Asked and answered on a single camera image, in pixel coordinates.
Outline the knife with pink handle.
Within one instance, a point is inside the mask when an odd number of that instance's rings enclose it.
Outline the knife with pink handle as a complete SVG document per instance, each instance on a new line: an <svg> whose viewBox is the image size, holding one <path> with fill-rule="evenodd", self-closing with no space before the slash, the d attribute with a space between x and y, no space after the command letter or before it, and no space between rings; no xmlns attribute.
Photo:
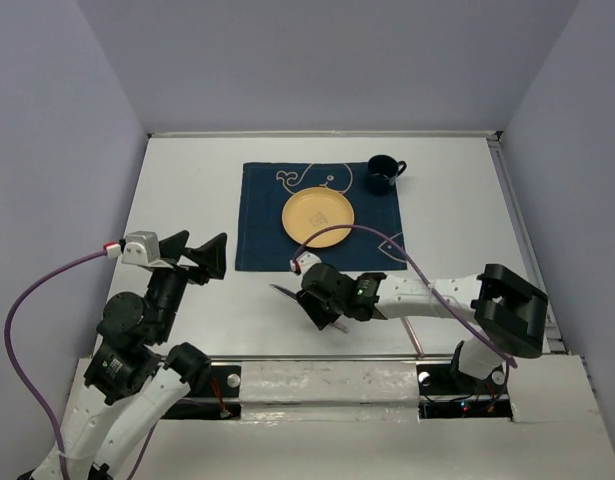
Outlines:
<svg viewBox="0 0 615 480"><path fill-rule="evenodd" d="M283 286L280 286L278 284L272 284L270 283L269 286L274 289L276 292L280 293L281 295L291 299L293 302L297 303L297 294ZM349 333L349 328L339 322L334 322L328 325L329 328L332 329L336 329L344 334L348 334Z"/></svg>

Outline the dark blue cloth placemat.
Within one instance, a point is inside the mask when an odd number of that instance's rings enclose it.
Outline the dark blue cloth placemat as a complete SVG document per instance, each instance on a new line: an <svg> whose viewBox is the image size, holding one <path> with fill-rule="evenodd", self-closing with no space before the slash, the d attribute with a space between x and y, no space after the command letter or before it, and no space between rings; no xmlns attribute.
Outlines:
<svg viewBox="0 0 615 480"><path fill-rule="evenodd" d="M263 163L243 166L235 268L238 271L280 272L299 243L282 226L282 210L295 193L310 187L336 190L351 203L357 224L370 227L400 246L405 245L397 189L375 195L366 188L367 166L360 163ZM342 271L397 271L408 264L382 238L352 230L339 244L316 254Z"/></svg>

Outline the yellow plate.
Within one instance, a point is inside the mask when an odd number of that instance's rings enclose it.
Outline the yellow plate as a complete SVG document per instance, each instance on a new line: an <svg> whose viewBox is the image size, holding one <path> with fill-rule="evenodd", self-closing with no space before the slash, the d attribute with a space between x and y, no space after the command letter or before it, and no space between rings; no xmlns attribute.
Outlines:
<svg viewBox="0 0 615 480"><path fill-rule="evenodd" d="M355 211L343 194L325 187L310 187L287 200L281 221L286 234L302 244L326 227L353 224Z"/></svg>

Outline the dark blue cup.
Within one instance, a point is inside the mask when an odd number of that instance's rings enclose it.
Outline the dark blue cup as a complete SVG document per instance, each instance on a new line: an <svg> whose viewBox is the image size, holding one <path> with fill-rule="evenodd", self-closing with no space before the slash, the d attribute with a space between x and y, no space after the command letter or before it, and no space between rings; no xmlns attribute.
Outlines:
<svg viewBox="0 0 615 480"><path fill-rule="evenodd" d="M380 154L371 157L367 162L365 187L374 195L388 195L395 187L396 180L407 169L407 163L402 160Z"/></svg>

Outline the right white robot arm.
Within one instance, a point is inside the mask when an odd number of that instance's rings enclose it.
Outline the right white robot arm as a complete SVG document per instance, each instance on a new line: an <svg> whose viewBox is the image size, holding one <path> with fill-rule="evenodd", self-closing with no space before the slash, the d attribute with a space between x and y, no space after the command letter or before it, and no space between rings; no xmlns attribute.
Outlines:
<svg viewBox="0 0 615 480"><path fill-rule="evenodd" d="M380 272L352 278L315 263L300 273L297 301L322 330L344 316L359 322L405 317L453 318L471 338L447 368L449 384L469 392L506 363L542 356L548 296L507 267L478 275L424 281Z"/></svg>

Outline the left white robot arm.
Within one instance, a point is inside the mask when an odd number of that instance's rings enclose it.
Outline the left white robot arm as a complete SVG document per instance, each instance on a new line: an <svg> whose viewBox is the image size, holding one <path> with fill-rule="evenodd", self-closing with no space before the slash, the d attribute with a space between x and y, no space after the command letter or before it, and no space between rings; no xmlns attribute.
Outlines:
<svg viewBox="0 0 615 480"><path fill-rule="evenodd" d="M136 445L147 443L171 407L211 383L211 360L195 346L176 345L166 356L153 350L169 339L187 286L221 280L226 273L227 234L220 233L196 248L188 247L189 236L186 230L165 239L149 231L133 232L50 272L55 277L88 261L107 258L151 274L144 294L121 292L105 304L96 327L101 343L63 419L56 417L24 373L11 338L15 312L45 281L37 280L16 299L5 323L7 355L46 413L55 438L45 459L23 473L23 478L113 478Z"/></svg>

